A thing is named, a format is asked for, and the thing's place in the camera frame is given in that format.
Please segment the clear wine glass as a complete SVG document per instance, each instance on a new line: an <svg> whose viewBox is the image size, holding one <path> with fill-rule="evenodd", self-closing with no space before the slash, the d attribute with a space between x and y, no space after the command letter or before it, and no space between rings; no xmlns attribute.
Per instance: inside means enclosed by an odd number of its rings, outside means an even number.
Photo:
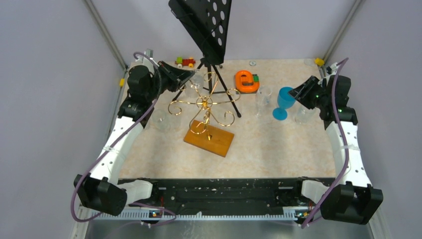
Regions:
<svg viewBox="0 0 422 239"><path fill-rule="evenodd" d="M204 77L201 73L196 73L185 83L185 95L188 98L197 98L204 87Z"/></svg>
<svg viewBox="0 0 422 239"><path fill-rule="evenodd" d="M305 106L300 106L294 117L294 121L298 124L305 124L311 119L315 112L315 108L308 109Z"/></svg>
<svg viewBox="0 0 422 239"><path fill-rule="evenodd" d="M150 122L152 127L158 131L166 132L170 129L170 122L167 113L163 110L156 109L151 115Z"/></svg>
<svg viewBox="0 0 422 239"><path fill-rule="evenodd" d="M272 90L268 86L260 86L255 94L255 105L256 105L256 112L255 115L260 117L264 115L270 105L272 96Z"/></svg>
<svg viewBox="0 0 422 239"><path fill-rule="evenodd" d="M152 115L152 112L149 112L141 121L140 124L142 125L143 128L146 128L146 125L148 124L148 121L150 119Z"/></svg>

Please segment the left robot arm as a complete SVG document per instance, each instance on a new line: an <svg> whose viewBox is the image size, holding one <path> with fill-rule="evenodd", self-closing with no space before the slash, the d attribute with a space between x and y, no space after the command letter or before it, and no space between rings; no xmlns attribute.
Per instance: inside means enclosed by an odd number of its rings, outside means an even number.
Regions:
<svg viewBox="0 0 422 239"><path fill-rule="evenodd" d="M139 200L148 206L158 203L160 193L151 182L135 179L119 184L119 174L160 95L182 89L195 73L163 61L147 60L130 67L127 96L119 107L114 127L97 160L87 172L76 176L73 200L78 198L82 206L112 216Z"/></svg>

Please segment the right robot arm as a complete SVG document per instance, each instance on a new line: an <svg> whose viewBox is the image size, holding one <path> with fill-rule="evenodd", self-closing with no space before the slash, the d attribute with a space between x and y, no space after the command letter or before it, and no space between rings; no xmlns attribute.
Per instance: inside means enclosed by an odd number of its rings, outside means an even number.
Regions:
<svg viewBox="0 0 422 239"><path fill-rule="evenodd" d="M384 197L382 190L373 187L363 165L357 114L347 105L350 88L351 79L346 76L322 81L311 76L288 92L305 108L319 109L336 169L336 179L329 186L317 179L302 178L292 191L292 199L298 205L313 202L325 220L365 225Z"/></svg>

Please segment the blue plastic wine glass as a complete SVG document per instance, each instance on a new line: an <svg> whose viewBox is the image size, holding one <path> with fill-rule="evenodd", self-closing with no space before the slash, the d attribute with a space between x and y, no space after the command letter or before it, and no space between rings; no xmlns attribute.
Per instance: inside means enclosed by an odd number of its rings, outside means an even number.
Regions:
<svg viewBox="0 0 422 239"><path fill-rule="evenodd" d="M276 120L285 120L288 117L287 109L291 108L296 100L289 94L292 87L282 87L277 96L277 107L272 115Z"/></svg>

